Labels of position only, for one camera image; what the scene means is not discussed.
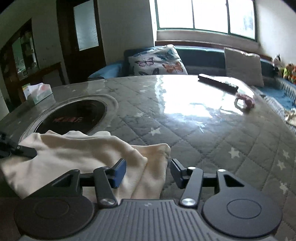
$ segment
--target frosted glass panel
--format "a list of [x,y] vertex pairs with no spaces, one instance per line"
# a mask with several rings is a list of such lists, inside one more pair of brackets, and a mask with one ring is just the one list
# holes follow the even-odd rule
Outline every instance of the frosted glass panel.
[[79,50],[99,46],[93,0],[74,7],[74,19]]
[[228,33],[226,0],[193,0],[193,12],[196,29]]
[[13,44],[12,44],[12,51],[13,51],[13,57],[15,59],[15,66],[17,68],[17,72],[23,72],[26,70],[24,57],[22,55],[22,46],[20,42],[20,38],[18,38]]
[[255,14],[252,0],[228,0],[230,32],[255,39]]
[[193,28],[191,0],[157,0],[160,28]]

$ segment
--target window frame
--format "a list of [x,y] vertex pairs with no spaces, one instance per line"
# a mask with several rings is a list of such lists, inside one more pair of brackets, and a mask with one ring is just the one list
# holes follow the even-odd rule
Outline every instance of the window frame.
[[256,1],[253,1],[253,6],[254,6],[254,22],[255,22],[255,39],[242,36],[239,34],[233,34],[230,32],[230,15],[229,15],[229,5],[228,5],[228,0],[226,0],[226,7],[227,7],[227,24],[228,24],[228,33],[222,33],[218,31],[212,31],[212,30],[205,30],[205,29],[196,29],[194,27],[194,12],[193,12],[193,0],[191,0],[191,6],[192,6],[192,20],[193,20],[193,28],[161,28],[159,27],[159,17],[158,17],[158,8],[157,8],[157,0],[155,0],[155,10],[156,10],[156,23],[157,23],[157,30],[194,30],[194,31],[202,31],[202,32],[210,32],[210,33],[217,33],[217,34],[225,34],[225,35],[231,35],[235,37],[240,37],[244,39],[249,39],[255,42],[258,42],[258,28],[257,28],[257,10],[256,10]]

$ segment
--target ribbed gray surface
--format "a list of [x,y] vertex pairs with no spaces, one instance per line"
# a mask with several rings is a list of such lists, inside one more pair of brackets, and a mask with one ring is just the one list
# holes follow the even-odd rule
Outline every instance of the ribbed gray surface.
[[294,100],[296,99],[296,87],[294,84],[288,82],[287,80],[283,78],[276,77],[275,78],[276,85],[279,89],[285,90],[286,94],[290,99]]
[[[22,237],[21,241],[32,241]],[[79,234],[62,241],[222,241],[233,240],[210,229],[191,209],[173,200],[124,200],[111,210],[102,210]]]

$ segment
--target table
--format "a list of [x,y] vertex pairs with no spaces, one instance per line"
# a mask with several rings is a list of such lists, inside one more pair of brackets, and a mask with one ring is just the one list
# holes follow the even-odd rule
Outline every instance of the table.
[[[21,105],[0,122],[0,129],[5,128],[18,141],[47,109],[73,98],[110,95],[118,102],[117,113],[110,123],[98,125],[90,134],[109,131],[131,145],[164,142],[171,147],[171,157],[185,167],[234,173],[283,209],[284,221],[277,237],[291,240],[296,231],[295,136],[260,96],[238,80],[229,81],[234,81],[239,91],[253,95],[255,107],[249,113],[235,107],[234,95],[199,83],[194,75],[134,76],[53,88],[51,98],[31,109]],[[168,167],[161,198],[178,199],[182,192]],[[204,190],[202,198],[212,194],[213,190]],[[8,235],[13,228],[15,231],[10,214],[16,203],[17,198],[0,198],[0,237],[4,240],[17,237],[16,233]]]

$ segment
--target circular base plate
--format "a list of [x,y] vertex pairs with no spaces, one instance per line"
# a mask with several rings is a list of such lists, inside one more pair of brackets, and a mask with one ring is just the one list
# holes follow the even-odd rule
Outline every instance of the circular base plate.
[[15,209],[18,229],[37,239],[60,239],[84,228],[94,207],[84,196],[26,198]]
[[212,196],[205,202],[202,215],[214,229],[238,238],[272,234],[282,218],[280,208],[270,198],[244,188]]

